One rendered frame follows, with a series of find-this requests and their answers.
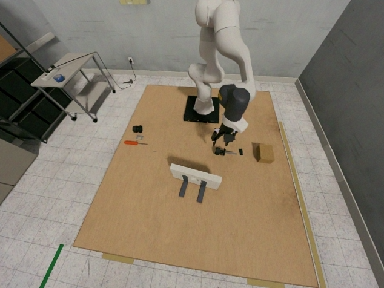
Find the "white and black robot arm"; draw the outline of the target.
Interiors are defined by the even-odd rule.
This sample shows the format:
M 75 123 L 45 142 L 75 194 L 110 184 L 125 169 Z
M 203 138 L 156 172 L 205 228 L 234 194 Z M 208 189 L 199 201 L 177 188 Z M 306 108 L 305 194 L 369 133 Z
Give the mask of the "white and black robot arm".
M 242 133 L 248 126 L 242 115 L 248 103 L 256 96 L 256 86 L 249 49 L 240 35 L 239 16 L 239 1 L 198 0 L 195 17 L 197 24 L 201 26 L 199 54 L 207 64 L 191 64 L 188 75 L 197 86 L 197 99 L 193 109 L 199 114 L 207 115 L 214 111 L 212 87 L 209 83 L 221 83 L 225 75 L 217 60 L 217 51 L 239 65 L 242 82 L 222 85 L 217 96 L 219 103 L 225 108 L 222 123 Z

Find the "brown cardboard box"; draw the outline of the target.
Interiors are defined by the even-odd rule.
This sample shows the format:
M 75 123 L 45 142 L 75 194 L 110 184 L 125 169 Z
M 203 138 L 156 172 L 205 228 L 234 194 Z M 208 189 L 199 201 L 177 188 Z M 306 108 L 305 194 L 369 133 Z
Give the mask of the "brown cardboard box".
M 257 162 L 269 163 L 274 161 L 274 153 L 272 145 L 259 144 L 257 146 Z

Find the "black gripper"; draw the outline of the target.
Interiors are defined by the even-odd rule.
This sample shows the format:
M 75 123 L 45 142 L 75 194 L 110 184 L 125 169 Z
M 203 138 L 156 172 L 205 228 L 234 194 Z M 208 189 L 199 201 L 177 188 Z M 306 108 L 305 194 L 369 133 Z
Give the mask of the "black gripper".
M 218 131 L 219 131 L 219 133 L 218 133 Z M 236 134 L 238 133 L 238 131 L 236 131 L 236 130 L 234 130 L 234 129 L 232 129 L 232 128 L 230 128 L 230 127 L 227 127 L 227 126 L 225 126 L 223 123 L 221 123 L 221 126 L 220 126 L 220 128 L 219 129 L 214 129 L 214 133 L 213 133 L 213 135 L 211 136 L 211 140 L 213 141 L 213 146 L 215 146 L 215 144 L 216 144 L 216 140 L 219 138 L 219 137 L 221 137 L 221 136 L 223 136 L 224 134 L 225 134 L 225 132 L 226 133 L 231 133 L 231 132 L 233 132 L 233 136 L 236 136 Z M 217 134 L 218 133 L 218 134 Z M 225 146 L 227 146 L 229 144 L 229 142 L 225 142 Z

